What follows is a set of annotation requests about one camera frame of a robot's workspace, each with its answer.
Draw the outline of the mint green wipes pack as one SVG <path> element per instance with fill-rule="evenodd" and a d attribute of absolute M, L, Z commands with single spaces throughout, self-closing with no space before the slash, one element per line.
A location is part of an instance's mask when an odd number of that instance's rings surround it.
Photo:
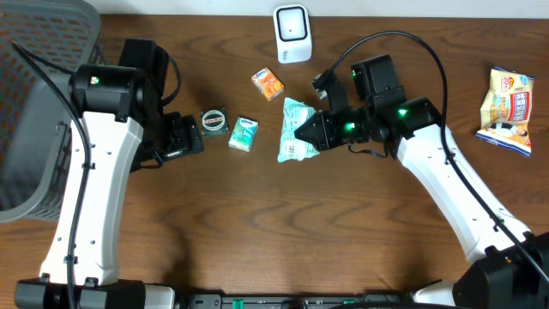
<path fill-rule="evenodd" d="M 308 142 L 299 140 L 295 131 L 305 123 L 316 110 L 303 102 L 286 97 L 283 105 L 283 122 L 281 129 L 280 150 L 278 162 L 309 159 L 319 152 Z"/>

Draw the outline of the dark green round-label box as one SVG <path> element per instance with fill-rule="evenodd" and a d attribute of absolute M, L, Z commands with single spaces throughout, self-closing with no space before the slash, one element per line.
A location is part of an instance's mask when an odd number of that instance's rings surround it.
<path fill-rule="evenodd" d="M 200 120 L 205 137 L 221 136 L 229 132 L 225 107 L 201 112 Z"/>

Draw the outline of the orange tissue pack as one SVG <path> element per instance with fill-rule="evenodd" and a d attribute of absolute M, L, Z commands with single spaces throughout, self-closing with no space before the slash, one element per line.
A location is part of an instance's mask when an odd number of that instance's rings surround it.
<path fill-rule="evenodd" d="M 271 101 L 285 89 L 284 84 L 268 67 L 259 70 L 250 79 L 267 101 Z"/>

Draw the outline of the teal tissue pack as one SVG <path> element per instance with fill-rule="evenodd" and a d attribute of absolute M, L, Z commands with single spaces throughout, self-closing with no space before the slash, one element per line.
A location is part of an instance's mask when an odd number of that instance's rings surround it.
<path fill-rule="evenodd" d="M 250 152 L 258 127 L 259 123 L 257 121 L 238 117 L 228 141 L 228 146 Z"/>

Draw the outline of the yellow snack chip bag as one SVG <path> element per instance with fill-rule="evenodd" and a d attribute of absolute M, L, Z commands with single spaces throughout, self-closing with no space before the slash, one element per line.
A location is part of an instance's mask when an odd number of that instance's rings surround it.
<path fill-rule="evenodd" d="M 480 108 L 480 128 L 475 136 L 501 148 L 529 157 L 528 122 L 533 107 L 534 78 L 494 67 Z"/>

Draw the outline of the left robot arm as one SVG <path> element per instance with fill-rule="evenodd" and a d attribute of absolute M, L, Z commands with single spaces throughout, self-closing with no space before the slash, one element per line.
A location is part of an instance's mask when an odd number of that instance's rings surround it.
<path fill-rule="evenodd" d="M 68 112 L 71 155 L 61 214 L 39 276 L 15 288 L 19 308 L 164 308 L 175 288 L 119 276 L 128 178 L 203 151 L 194 117 L 166 112 L 176 61 L 152 40 L 127 39 L 117 65 L 83 64 L 51 91 Z"/>

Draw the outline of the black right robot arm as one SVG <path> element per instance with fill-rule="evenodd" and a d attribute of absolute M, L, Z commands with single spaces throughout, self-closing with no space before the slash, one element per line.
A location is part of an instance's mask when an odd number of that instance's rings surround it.
<path fill-rule="evenodd" d="M 442 115 L 425 97 L 407 99 L 391 57 L 352 65 L 364 106 L 351 108 L 334 74 L 313 85 L 329 110 L 316 112 L 295 131 L 325 151 L 380 142 L 425 187 L 452 227 L 468 270 L 456 282 L 435 282 L 412 293 L 414 303 L 465 308 L 546 308 L 548 236 L 534 235 L 492 194 L 463 157 Z"/>

